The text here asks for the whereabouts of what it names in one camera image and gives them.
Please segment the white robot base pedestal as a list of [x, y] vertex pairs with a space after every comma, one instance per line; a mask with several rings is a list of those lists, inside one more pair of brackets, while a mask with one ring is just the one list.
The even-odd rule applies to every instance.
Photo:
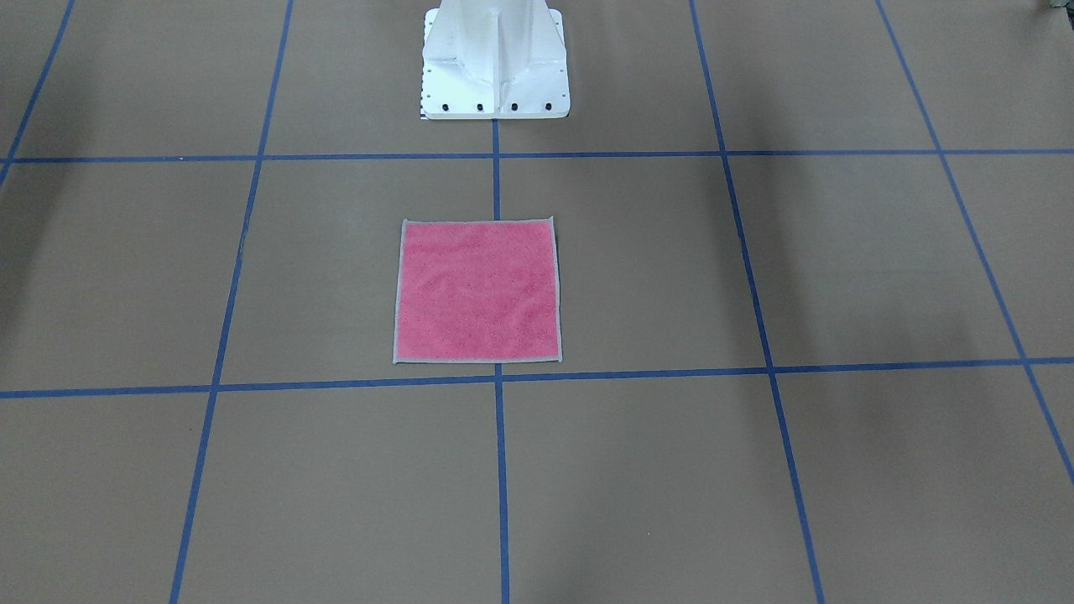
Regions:
[[423, 23], [422, 118], [536, 120], [571, 113], [561, 11], [545, 1], [442, 1]]

